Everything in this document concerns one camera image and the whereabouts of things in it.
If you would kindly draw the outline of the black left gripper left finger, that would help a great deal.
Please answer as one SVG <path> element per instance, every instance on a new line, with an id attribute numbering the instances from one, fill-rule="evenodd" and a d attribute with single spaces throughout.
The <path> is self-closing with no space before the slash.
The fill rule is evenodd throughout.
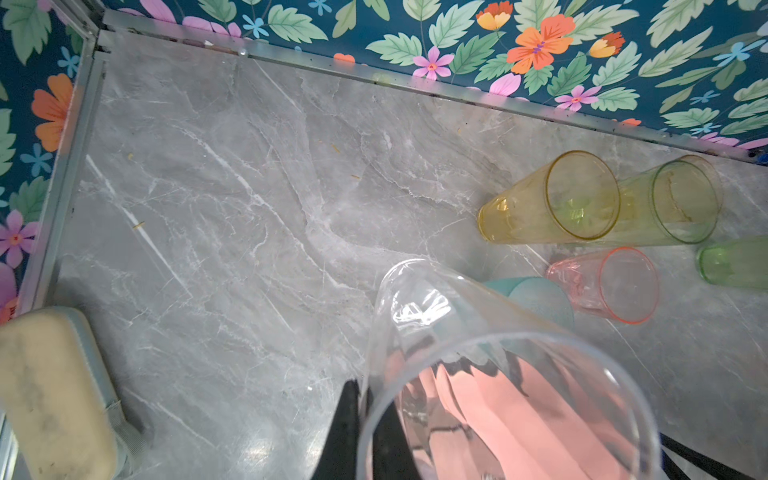
<path id="1" fill-rule="evenodd" d="M 360 389 L 356 380 L 344 383 L 312 479 L 355 479 L 360 438 Z M 419 479 L 400 417 L 391 403 L 379 420 L 372 439 L 374 479 Z"/>

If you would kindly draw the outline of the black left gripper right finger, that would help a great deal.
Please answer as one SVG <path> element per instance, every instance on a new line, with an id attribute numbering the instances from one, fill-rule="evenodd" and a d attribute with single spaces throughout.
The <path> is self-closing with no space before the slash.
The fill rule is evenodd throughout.
<path id="1" fill-rule="evenodd" d="M 690 480 L 690 477 L 672 460 L 667 454 L 667 450 L 680 456 L 688 463 L 702 470 L 704 473 L 710 475 L 714 479 L 719 480 L 754 480 L 750 477 L 732 467 L 729 467 L 721 462 L 718 462 L 706 455 L 703 455 L 685 445 L 672 439 L 671 437 L 661 433 L 661 455 L 662 455 L 662 470 L 668 479 L 671 480 Z"/>

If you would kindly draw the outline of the clear plastic cup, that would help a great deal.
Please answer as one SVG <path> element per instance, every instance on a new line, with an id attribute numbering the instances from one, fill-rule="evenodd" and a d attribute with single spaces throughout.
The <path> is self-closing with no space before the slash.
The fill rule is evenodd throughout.
<path id="1" fill-rule="evenodd" d="M 656 421 L 628 372 L 556 322 L 556 287 L 503 295 L 426 259 L 383 277 L 359 479 L 655 479 Z"/>

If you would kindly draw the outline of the pink rectangular tray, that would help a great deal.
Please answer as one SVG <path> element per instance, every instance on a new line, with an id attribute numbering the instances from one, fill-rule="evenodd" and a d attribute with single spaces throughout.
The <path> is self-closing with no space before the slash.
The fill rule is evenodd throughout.
<path id="1" fill-rule="evenodd" d="M 640 479 L 638 417 L 607 370 L 512 357 L 423 369 L 395 396 L 420 479 Z"/>

